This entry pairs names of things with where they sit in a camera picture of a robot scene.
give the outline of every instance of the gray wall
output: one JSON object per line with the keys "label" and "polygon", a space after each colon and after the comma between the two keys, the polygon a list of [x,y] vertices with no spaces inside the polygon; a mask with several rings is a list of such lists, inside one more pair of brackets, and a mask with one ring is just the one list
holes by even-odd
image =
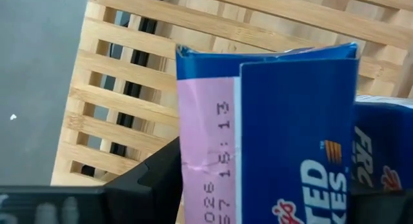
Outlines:
{"label": "gray wall", "polygon": [[85,5],[0,0],[0,184],[50,183]]}

